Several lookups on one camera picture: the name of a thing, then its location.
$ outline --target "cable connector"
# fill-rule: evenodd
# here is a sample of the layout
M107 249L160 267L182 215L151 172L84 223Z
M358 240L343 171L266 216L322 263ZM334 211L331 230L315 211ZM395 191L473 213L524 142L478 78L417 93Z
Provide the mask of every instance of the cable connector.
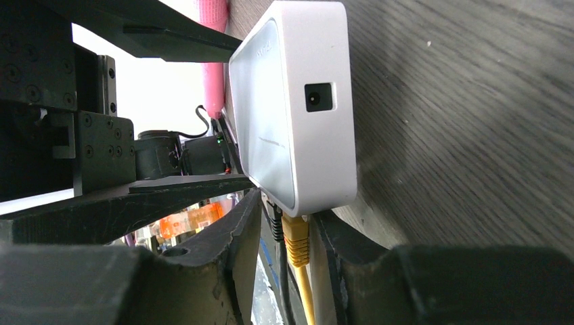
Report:
M271 234L273 234L273 239L276 242L283 241L283 225L281 222L282 212L279 207L273 204L269 204L273 214L269 218L270 226L271 226Z
M283 214L283 234L289 262L294 267L309 264L309 224L302 217Z

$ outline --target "bolt hole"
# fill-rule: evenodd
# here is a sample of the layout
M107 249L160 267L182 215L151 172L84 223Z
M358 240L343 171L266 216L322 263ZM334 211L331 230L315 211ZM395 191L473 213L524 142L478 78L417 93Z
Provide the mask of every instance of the bolt hole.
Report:
M173 247L163 252L162 255L165 257L176 257L187 254L189 251L186 248Z

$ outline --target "blue tape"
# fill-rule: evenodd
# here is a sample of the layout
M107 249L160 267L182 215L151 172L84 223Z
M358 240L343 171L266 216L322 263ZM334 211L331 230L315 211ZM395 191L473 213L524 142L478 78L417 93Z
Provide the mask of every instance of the blue tape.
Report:
M279 288L279 277L277 277L277 274L273 270L273 263L271 262L271 255L269 254L269 250L267 249L267 245L265 245L263 238L259 238L259 244L261 245L261 248L263 249L263 254L265 254L265 259L267 260L267 264L269 264L269 269L271 270L271 276L273 276L273 281L275 282L275 285Z

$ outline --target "wooden floor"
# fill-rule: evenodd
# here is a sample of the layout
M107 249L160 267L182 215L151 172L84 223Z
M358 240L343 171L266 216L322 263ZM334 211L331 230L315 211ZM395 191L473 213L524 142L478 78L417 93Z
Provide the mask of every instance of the wooden floor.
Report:
M230 1L239 38L271 3ZM574 0L343 3L359 196L339 216L387 247L574 257Z

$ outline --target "pink pole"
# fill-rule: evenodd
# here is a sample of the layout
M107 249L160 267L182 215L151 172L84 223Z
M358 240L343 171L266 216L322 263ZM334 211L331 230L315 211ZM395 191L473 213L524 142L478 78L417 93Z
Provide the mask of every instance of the pink pole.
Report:
M193 0L198 10L198 22L219 32L225 32L227 24L226 0ZM201 63L205 86L204 107L211 118L221 117L225 103L223 90L223 63Z

